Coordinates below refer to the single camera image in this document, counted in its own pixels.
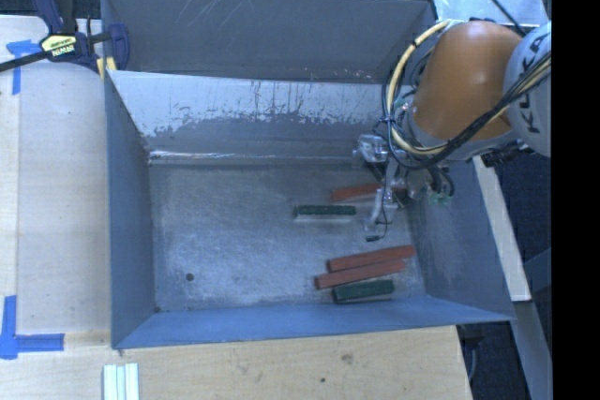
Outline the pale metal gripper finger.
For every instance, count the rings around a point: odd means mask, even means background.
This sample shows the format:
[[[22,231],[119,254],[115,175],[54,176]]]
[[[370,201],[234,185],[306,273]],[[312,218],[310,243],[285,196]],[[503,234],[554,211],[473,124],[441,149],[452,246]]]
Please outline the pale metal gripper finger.
[[[362,220],[364,231],[386,233],[393,223],[396,211],[397,203],[393,194],[386,189],[378,189],[370,212]]]

